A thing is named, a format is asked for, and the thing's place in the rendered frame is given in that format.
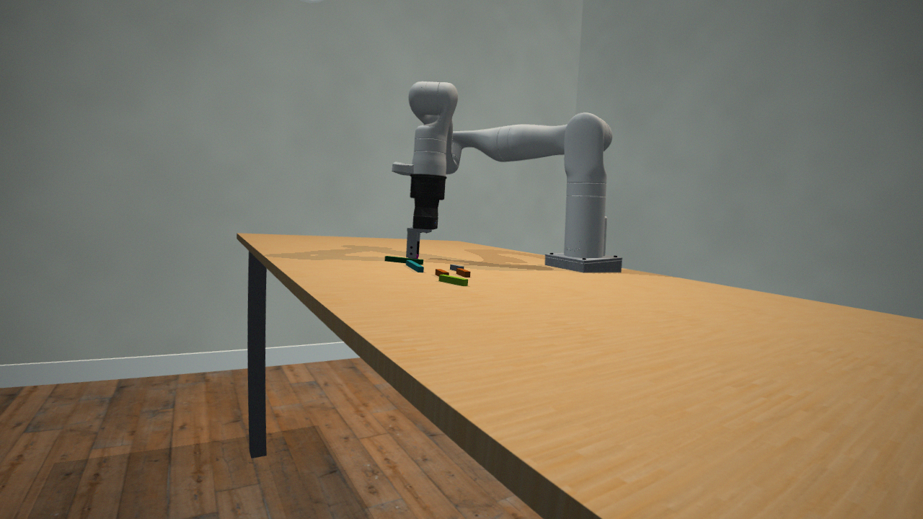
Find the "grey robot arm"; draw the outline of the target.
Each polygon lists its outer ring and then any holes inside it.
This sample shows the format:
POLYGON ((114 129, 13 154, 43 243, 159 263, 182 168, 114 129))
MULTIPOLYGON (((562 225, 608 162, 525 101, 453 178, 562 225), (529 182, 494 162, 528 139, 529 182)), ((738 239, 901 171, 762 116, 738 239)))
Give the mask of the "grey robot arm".
POLYGON ((444 152, 447 173, 459 168, 462 149, 474 147, 500 162, 565 155, 567 175, 564 255, 603 257, 606 251, 606 170, 604 150, 612 143, 609 124, 577 114, 567 125, 509 125, 453 131, 458 92, 447 82, 415 83, 409 91, 413 114, 424 123, 415 131, 415 151, 444 152), (564 142, 565 138, 565 142, 564 142))

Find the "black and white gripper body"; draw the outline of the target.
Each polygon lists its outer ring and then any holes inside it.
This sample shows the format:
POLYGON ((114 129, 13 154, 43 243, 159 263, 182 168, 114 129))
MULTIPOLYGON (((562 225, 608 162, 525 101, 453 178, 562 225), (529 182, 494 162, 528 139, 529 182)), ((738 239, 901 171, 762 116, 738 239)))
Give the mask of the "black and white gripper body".
POLYGON ((411 175, 411 198, 415 198, 413 228, 438 228, 438 204, 444 200, 447 179, 445 153, 415 151, 412 164, 393 162, 392 172, 411 175))

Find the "lime green rod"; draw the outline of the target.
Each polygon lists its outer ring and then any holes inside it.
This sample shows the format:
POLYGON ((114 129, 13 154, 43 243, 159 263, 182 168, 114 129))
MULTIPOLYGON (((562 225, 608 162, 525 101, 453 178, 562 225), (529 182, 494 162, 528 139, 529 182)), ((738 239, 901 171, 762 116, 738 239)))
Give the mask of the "lime green rod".
POLYGON ((465 278, 457 278, 450 275, 439 275, 439 280, 443 283, 450 283, 451 285, 468 286, 468 279, 465 278))

